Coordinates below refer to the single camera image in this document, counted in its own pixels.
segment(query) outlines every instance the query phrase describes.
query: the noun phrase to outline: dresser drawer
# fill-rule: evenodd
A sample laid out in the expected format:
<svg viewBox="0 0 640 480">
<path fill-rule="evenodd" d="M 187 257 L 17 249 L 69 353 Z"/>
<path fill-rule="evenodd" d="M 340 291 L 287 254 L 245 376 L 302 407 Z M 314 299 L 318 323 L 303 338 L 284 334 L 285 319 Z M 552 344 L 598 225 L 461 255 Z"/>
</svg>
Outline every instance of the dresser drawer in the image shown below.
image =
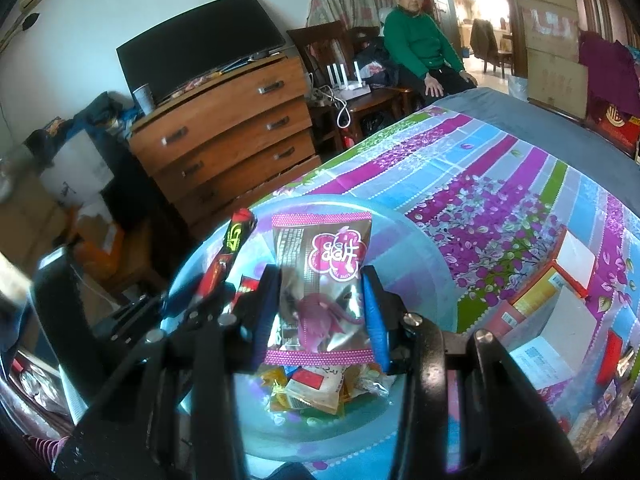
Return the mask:
<svg viewBox="0 0 640 480">
<path fill-rule="evenodd" d="M 187 224 L 221 208 L 267 179 L 315 155 L 308 130 L 270 146 L 193 190 L 175 203 Z"/>
<path fill-rule="evenodd" d="M 267 65 L 158 117 L 131 137 L 129 145 L 149 175 L 203 142 L 305 94 L 307 82 L 295 57 Z"/>
<path fill-rule="evenodd" d="M 222 209 L 203 217 L 200 221 L 191 225 L 189 231 L 196 240 L 204 240 L 216 229 L 216 227 L 222 224 L 222 222 L 228 222 L 233 211 L 240 207 L 251 207 L 269 193 L 280 189 L 282 186 L 286 186 L 289 182 L 293 182 L 318 166 L 320 166 L 320 157 L 317 155 L 308 158 L 304 162 L 300 162 L 300 164 L 294 166 L 290 170 L 285 171 L 277 177 L 272 178 L 270 181 L 265 182 L 261 186 L 255 187 L 251 191 L 244 193 L 244 195 L 239 196 Z"/>
<path fill-rule="evenodd" d="M 155 176 L 169 202 L 236 164 L 311 126 L 303 97 L 269 110 L 211 139 Z"/>
</svg>

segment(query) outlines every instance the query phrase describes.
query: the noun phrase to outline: chair backrest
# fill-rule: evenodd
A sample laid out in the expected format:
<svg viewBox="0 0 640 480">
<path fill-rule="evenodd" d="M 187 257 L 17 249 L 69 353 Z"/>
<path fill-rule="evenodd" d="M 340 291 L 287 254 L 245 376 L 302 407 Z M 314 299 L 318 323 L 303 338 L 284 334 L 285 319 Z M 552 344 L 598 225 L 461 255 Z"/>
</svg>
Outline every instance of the chair backrest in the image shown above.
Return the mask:
<svg viewBox="0 0 640 480">
<path fill-rule="evenodd" d="M 322 75 L 327 83 L 326 67 L 333 63 L 344 63 L 348 75 L 353 75 L 353 47 L 347 38 L 342 22 L 323 23 L 305 28 L 288 30 L 287 34 L 296 45 L 305 68 L 316 76 Z"/>
<path fill-rule="evenodd" d="M 347 30 L 347 36 L 351 41 L 353 53 L 357 54 L 363 51 L 369 41 L 380 35 L 380 27 L 353 27 Z"/>
<path fill-rule="evenodd" d="M 494 26 L 491 22 L 474 20 L 470 44 L 476 57 L 489 62 L 497 59 L 498 43 L 495 40 Z"/>
</svg>

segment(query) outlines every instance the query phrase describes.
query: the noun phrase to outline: television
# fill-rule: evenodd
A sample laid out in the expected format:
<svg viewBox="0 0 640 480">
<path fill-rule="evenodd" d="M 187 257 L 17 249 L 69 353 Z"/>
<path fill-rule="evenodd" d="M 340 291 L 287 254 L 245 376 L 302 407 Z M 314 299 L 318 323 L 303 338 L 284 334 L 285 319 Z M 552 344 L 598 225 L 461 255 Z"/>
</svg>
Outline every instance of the television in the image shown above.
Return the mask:
<svg viewBox="0 0 640 480">
<path fill-rule="evenodd" d="M 156 102 L 190 80 L 285 43 L 258 0 L 215 0 L 159 23 L 117 48 L 133 93 Z"/>
</svg>

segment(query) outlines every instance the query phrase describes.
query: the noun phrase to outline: black pants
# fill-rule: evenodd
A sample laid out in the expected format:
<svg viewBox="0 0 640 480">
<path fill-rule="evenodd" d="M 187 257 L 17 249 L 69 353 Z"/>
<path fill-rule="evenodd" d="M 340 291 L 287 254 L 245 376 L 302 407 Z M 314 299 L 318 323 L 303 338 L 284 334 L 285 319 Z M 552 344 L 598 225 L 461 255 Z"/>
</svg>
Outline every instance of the black pants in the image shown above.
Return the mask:
<svg viewBox="0 0 640 480">
<path fill-rule="evenodd" d="M 462 79 L 460 74 L 449 66 L 443 66 L 436 70 L 429 70 L 429 74 L 436 78 L 442 85 L 442 88 L 444 89 L 444 97 L 459 94 L 460 92 L 471 90 L 476 87 L 476 85 L 471 81 Z M 400 66 L 398 86 L 402 88 L 410 88 L 421 95 L 424 99 L 425 106 L 429 106 L 438 99 L 441 99 L 441 97 L 427 95 L 426 88 L 424 87 L 424 80 L 420 79 L 417 75 L 402 65 Z"/>
</svg>

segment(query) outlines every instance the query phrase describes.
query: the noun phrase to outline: drawer handle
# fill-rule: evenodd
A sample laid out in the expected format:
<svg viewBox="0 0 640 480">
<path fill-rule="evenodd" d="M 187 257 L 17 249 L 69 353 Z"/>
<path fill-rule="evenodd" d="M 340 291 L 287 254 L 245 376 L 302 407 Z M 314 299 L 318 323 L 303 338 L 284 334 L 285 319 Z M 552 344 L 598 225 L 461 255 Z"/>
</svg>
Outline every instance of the drawer handle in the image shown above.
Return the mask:
<svg viewBox="0 0 640 480">
<path fill-rule="evenodd" d="M 275 83 L 271 83 L 270 85 L 261 86 L 260 88 L 258 88 L 258 94 L 268 94 L 269 92 L 273 92 L 274 90 L 282 88 L 283 86 L 284 81 L 276 81 Z"/>
<path fill-rule="evenodd" d="M 267 130 L 269 130 L 269 131 L 275 130 L 276 128 L 284 126 L 288 122 L 289 122 L 289 116 L 286 115 L 283 118 L 281 118 L 279 121 L 275 121 L 274 123 L 267 124 Z"/>
<path fill-rule="evenodd" d="M 188 133 L 189 133 L 189 129 L 186 126 L 183 126 L 177 132 L 175 132 L 174 134 L 171 134 L 171 135 L 168 135 L 166 137 L 163 137 L 160 142 L 162 142 L 163 146 L 166 146 L 169 143 L 174 142 L 174 140 L 181 139 L 182 137 L 184 137 Z"/>
<path fill-rule="evenodd" d="M 198 171 L 200 168 L 203 168 L 203 167 L 204 167 L 204 162 L 202 161 L 197 162 L 192 166 L 189 166 L 186 170 L 182 172 L 182 178 L 187 178 L 188 176 L 192 175 L 193 173 L 195 173 L 196 171 Z"/>
<path fill-rule="evenodd" d="M 276 153 L 275 155 L 273 155 L 273 160 L 280 160 L 281 158 L 285 158 L 286 156 L 293 155 L 293 152 L 295 151 L 296 149 L 291 146 L 286 152 Z"/>
<path fill-rule="evenodd" d="M 217 193 L 216 193 L 215 191 L 208 192 L 206 195 L 202 195 L 202 196 L 200 197 L 200 201 L 201 201 L 203 204 L 206 204 L 209 200 L 211 200 L 211 199 L 212 199 L 213 197 L 215 197 L 216 195 L 217 195 Z"/>
</svg>

